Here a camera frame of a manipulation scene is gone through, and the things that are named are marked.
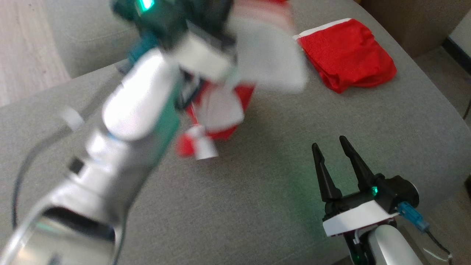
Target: white fabric trim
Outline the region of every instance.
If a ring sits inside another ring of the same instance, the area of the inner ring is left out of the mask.
[[[294,35],[293,39],[297,40],[300,37],[311,35],[314,32],[318,32],[318,31],[324,30],[326,28],[330,28],[331,26],[334,26],[334,25],[337,25],[337,24],[340,24],[340,23],[343,23],[343,22],[347,22],[349,20],[351,20],[351,18],[344,18],[344,19],[340,19],[340,20],[337,20],[337,21],[332,21],[330,23],[324,24],[324,25],[319,26],[319,27],[315,27],[315,28],[312,28],[312,29],[305,30],[305,31],[299,33],[298,35]]]

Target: white wall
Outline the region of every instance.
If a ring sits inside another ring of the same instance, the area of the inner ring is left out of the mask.
[[[471,57],[471,10],[450,34],[450,39]]]

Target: green led light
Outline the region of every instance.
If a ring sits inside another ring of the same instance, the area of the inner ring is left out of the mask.
[[[141,11],[147,11],[154,5],[154,0],[138,0]]]
[[[378,194],[378,187],[376,186],[372,187],[371,192],[373,193],[373,196],[376,196]]]

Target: gray sofa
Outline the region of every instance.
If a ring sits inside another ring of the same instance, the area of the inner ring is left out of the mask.
[[[100,28],[104,16],[97,10],[87,19],[68,21],[81,16],[78,12],[89,12],[91,2],[98,1],[84,1],[81,6],[67,2],[74,8],[61,1],[61,7],[50,11],[57,13],[52,24],[59,23],[56,19],[65,20],[62,31],[55,33],[61,54],[70,49],[63,59],[71,75],[121,59],[117,55],[101,57],[101,52],[108,54],[113,43],[121,41],[117,54],[123,56],[132,42],[119,34],[129,29],[123,25]],[[313,142],[319,144],[344,194],[354,192],[356,183],[338,141],[340,135],[348,137],[375,173],[387,177],[399,174],[414,183],[420,192],[421,211],[453,195],[471,172],[469,128],[366,11],[353,0],[292,0],[292,5],[300,31],[345,17],[365,24],[394,59],[397,76],[374,89],[350,88],[338,95],[311,69],[300,95],[256,91],[244,123],[228,142],[218,144],[220,157],[182,159],[172,145],[129,215],[120,264],[325,265],[342,259],[348,254],[343,239],[326,237],[322,227],[324,204],[310,150]],[[59,9],[68,9],[69,14],[59,14]],[[73,25],[76,31],[68,32],[73,29],[66,25]],[[91,25],[97,27],[95,33],[110,32],[90,36],[92,30],[86,27]],[[58,30],[61,25],[52,27]],[[79,42],[67,47],[65,43],[71,40],[59,39],[78,39],[72,34],[80,33],[86,36],[84,40],[100,40],[100,48],[79,48]],[[65,125],[56,116],[63,105],[82,110],[94,93],[114,89],[122,76],[119,68],[117,64],[101,68],[0,108],[1,244],[11,234],[9,196],[24,156],[38,141]],[[20,197],[20,220],[64,177],[73,151],[83,144],[96,118],[98,115],[93,115],[86,126],[53,144],[33,163]],[[181,128],[188,125],[182,116]]]

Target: black baseboard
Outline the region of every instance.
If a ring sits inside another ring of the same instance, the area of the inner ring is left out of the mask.
[[[471,75],[471,57],[464,52],[453,40],[447,38],[442,47],[448,54]]]

